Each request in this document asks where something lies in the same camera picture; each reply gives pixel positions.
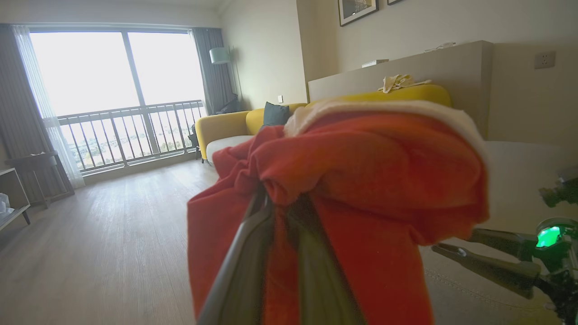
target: gray curtain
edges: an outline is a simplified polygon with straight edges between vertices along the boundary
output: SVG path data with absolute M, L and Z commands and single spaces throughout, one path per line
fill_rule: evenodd
M 0 24 L 0 137 L 10 159 L 53 151 L 28 83 L 14 33 Z M 56 167 L 36 174 L 45 196 L 66 192 Z M 30 201 L 40 200 L 32 175 L 19 175 Z
M 207 114 L 213 115 L 234 98 L 228 64 L 212 64 L 209 54 L 210 49 L 224 46 L 223 35 L 220 28 L 193 28 L 192 34 L 201 63 Z

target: robotic arm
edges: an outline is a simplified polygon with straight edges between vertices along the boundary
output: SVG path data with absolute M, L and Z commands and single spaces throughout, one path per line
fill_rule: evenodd
M 540 189 L 549 207 L 561 201 L 578 203 L 578 167 L 560 173 L 554 189 Z M 551 218 L 538 225 L 537 235 L 475 229 L 469 242 L 481 243 L 520 260 L 510 263 L 474 254 L 464 248 L 440 243 L 432 247 L 463 267 L 524 298 L 533 297 L 533 287 L 547 294 L 564 324 L 578 324 L 578 222 Z M 540 259 L 548 270 L 540 274 Z

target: yellow cloth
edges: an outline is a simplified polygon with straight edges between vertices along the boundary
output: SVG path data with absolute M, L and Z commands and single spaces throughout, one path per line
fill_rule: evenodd
M 396 75 L 393 77 L 385 77 L 383 79 L 383 87 L 378 90 L 383 90 L 384 93 L 388 94 L 392 90 L 397 90 L 401 88 L 418 86 L 420 84 L 431 83 L 431 80 L 426 80 L 422 82 L 415 82 L 413 77 L 410 75 Z

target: balcony railing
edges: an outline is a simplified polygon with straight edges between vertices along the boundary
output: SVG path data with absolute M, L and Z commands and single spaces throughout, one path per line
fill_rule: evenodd
M 188 136 L 206 116 L 202 101 L 59 116 L 60 128 L 83 173 L 128 166 L 195 150 Z

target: green led light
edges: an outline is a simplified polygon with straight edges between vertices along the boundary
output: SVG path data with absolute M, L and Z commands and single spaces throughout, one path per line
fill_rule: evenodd
M 551 227 L 544 229 L 538 234 L 538 244 L 536 247 L 550 247 L 558 242 L 558 237 L 560 236 L 559 227 Z

